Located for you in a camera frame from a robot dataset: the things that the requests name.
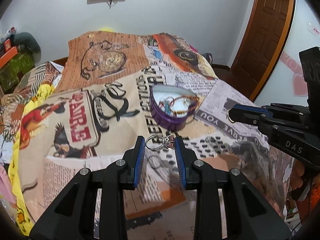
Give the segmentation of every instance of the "door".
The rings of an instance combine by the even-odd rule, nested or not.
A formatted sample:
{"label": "door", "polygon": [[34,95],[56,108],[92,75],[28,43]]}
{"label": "door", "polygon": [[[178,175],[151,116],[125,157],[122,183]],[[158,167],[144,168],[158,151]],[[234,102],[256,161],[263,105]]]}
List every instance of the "door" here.
{"label": "door", "polygon": [[231,67],[240,87],[252,95],[276,51],[288,13],[289,0],[258,0],[253,20],[247,27],[247,38],[242,41],[236,60]]}

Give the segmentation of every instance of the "printed bedspread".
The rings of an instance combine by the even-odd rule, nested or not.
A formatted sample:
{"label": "printed bedspread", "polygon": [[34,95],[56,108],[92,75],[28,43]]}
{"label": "printed bedspread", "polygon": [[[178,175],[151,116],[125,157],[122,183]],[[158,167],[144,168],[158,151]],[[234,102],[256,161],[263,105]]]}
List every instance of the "printed bedspread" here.
{"label": "printed bedspread", "polygon": [[[50,64],[42,70],[44,76],[50,73],[49,83],[59,75]],[[179,37],[99,31],[69,42],[55,92],[22,121],[11,117],[10,129],[5,126],[8,135],[17,132],[13,127],[20,129],[17,164],[25,208],[17,209],[26,235],[81,168],[105,168],[132,148],[138,135],[165,135],[149,109],[150,87],[157,84],[182,87],[200,98],[195,117],[178,132],[186,147],[215,168],[239,168],[283,216],[292,158],[270,147],[255,127],[226,119],[236,103],[254,104],[219,80],[209,63]],[[27,87],[20,85],[19,91]],[[97,238],[100,197],[98,192]],[[128,238],[192,239],[195,200],[195,192],[180,188],[174,151],[147,150],[138,188],[124,193]],[[223,210],[221,192],[220,206]],[[221,219],[226,237],[224,212]]]}

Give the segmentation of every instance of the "baseboard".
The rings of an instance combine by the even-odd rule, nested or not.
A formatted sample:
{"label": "baseboard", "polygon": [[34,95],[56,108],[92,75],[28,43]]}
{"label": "baseboard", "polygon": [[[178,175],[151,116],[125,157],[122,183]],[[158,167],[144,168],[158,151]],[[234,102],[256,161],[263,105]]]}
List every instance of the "baseboard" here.
{"label": "baseboard", "polygon": [[229,71],[231,69],[226,65],[218,65],[218,64],[211,64],[211,67],[212,68],[220,68],[220,69],[224,69],[224,70],[227,70],[227,71]]}

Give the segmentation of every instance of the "hand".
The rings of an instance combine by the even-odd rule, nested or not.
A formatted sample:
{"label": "hand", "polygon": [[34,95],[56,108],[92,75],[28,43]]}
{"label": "hand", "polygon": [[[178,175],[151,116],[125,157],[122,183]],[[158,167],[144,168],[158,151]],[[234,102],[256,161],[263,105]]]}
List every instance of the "hand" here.
{"label": "hand", "polygon": [[292,173],[290,176],[290,186],[292,190],[295,190],[302,186],[303,181],[301,179],[301,176],[304,174],[304,170],[305,169],[303,164],[298,160],[294,160]]}

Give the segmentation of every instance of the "ring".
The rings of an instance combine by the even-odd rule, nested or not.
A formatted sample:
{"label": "ring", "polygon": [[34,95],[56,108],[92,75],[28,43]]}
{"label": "ring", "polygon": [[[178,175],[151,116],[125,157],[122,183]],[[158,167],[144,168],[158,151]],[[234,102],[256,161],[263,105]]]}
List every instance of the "ring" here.
{"label": "ring", "polygon": [[[148,145],[147,145],[148,141],[150,141],[153,138],[161,139],[162,140],[162,144],[157,148],[148,147]],[[174,150],[174,136],[173,135],[169,135],[169,136],[163,137],[163,136],[160,136],[160,135],[152,135],[146,140],[145,146],[152,152],[159,152],[163,148],[168,149],[168,150]]]}
{"label": "ring", "polygon": [[228,109],[228,111],[227,111],[227,118],[228,118],[228,120],[229,120],[231,123],[236,123],[235,121],[232,121],[232,119],[230,118],[230,116],[229,116],[229,111],[230,111],[230,109]]}

